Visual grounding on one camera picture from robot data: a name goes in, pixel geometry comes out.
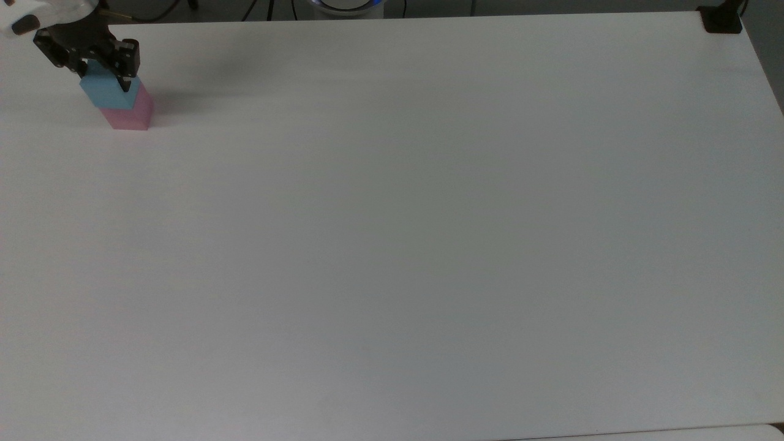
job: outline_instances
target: pink block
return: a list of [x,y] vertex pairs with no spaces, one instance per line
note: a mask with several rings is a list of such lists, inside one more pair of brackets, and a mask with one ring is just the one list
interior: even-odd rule
[[150,127],[152,109],[152,97],[147,93],[144,84],[139,84],[139,93],[136,95],[136,101],[133,103],[132,109],[101,108],[100,112],[103,113],[104,118],[109,122],[112,129],[147,130]]

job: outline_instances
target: table surface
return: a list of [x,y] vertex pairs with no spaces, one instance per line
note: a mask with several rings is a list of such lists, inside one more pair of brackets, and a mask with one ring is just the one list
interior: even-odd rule
[[8,441],[784,421],[784,118],[698,13],[115,27],[148,132],[0,42]]
[[782,441],[784,435],[769,425],[751,425],[549,439],[553,441]]

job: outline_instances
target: black cable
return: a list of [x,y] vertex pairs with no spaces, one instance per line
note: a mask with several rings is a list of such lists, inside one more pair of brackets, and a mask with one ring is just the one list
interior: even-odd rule
[[272,21],[272,9],[275,8],[275,0],[270,0],[270,5],[267,7],[267,21]]
[[156,21],[163,19],[163,17],[168,16],[169,13],[171,13],[174,10],[174,8],[177,7],[177,5],[179,3],[180,3],[180,0],[174,0],[172,5],[166,11],[163,11],[163,13],[161,15],[156,16],[154,18],[139,18],[139,17],[135,16],[135,17],[131,17],[131,20],[133,20],[133,21],[135,21],[137,23],[155,23]]
[[240,21],[245,21],[245,20],[247,20],[247,19],[248,19],[248,16],[250,15],[250,12],[251,12],[251,11],[253,11],[253,6],[255,6],[255,5],[256,5],[256,2],[257,2],[257,1],[258,1],[258,0],[253,0],[252,2],[250,2],[250,6],[248,6],[248,10],[247,10],[247,11],[245,11],[245,15],[244,15],[244,16],[242,16],[242,20],[240,20]]

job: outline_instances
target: blue block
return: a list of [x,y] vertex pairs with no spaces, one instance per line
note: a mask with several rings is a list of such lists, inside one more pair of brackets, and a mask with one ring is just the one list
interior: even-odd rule
[[114,74],[95,60],[87,60],[87,73],[79,82],[93,105],[105,109],[133,109],[139,92],[139,79],[131,81],[131,88],[123,92]]

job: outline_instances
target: black clamp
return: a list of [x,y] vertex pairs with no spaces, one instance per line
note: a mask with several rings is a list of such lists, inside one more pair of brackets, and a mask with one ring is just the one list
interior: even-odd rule
[[726,0],[719,6],[700,6],[702,25],[710,34],[740,34],[743,25],[738,9],[747,0]]

